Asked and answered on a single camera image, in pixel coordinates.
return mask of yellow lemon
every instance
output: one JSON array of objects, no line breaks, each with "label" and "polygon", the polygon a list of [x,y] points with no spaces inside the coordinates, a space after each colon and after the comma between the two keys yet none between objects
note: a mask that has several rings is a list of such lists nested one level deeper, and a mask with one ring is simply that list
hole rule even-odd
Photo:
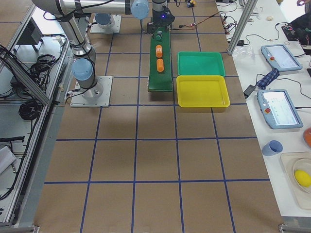
[{"label": "yellow lemon", "polygon": [[295,178],[297,182],[304,187],[309,187],[311,185],[311,176],[302,170],[296,170],[295,171]]}]

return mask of metal mounting plate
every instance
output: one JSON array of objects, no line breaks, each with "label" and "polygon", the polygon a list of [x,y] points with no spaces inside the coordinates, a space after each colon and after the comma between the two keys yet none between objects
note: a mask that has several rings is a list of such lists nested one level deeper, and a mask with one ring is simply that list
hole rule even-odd
[{"label": "metal mounting plate", "polygon": [[90,33],[91,34],[113,34],[113,33],[120,33],[120,27],[121,27],[121,16],[115,15],[112,16],[115,25],[113,25],[111,28],[100,28],[97,24],[92,25]]},{"label": "metal mounting plate", "polygon": [[[87,100],[83,95],[72,97],[71,107],[108,107],[110,101],[110,93],[112,86],[112,76],[98,76],[98,81],[103,85],[104,91],[98,98]],[[76,83],[75,89],[79,89],[80,85]]]}]

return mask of blue cup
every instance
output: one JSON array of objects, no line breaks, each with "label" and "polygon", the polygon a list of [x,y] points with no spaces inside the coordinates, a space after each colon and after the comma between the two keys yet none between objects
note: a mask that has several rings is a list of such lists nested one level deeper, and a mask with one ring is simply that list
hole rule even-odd
[{"label": "blue cup", "polygon": [[280,152],[282,152],[282,150],[282,144],[279,141],[272,140],[262,148],[261,152],[265,156],[272,156],[275,154],[279,154]]}]

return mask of yellow tray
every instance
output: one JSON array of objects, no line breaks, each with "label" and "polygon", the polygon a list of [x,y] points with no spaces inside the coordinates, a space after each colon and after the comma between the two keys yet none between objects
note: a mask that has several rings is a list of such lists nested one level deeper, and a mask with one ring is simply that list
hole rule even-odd
[{"label": "yellow tray", "polygon": [[220,75],[177,77],[178,104],[184,108],[226,108],[230,105],[225,79]]}]

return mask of floor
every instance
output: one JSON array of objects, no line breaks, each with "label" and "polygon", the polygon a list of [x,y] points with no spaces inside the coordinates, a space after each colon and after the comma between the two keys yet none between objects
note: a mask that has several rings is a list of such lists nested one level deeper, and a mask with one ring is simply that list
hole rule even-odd
[{"label": "floor", "polygon": [[[168,7],[175,28],[217,12],[212,0]],[[97,75],[114,76],[110,106],[64,107],[35,217],[40,232],[277,233],[282,218],[220,17],[172,31],[172,93],[147,91],[153,52],[137,19],[124,16],[120,34],[91,42]],[[230,107],[178,106],[179,51],[221,53]]]}]

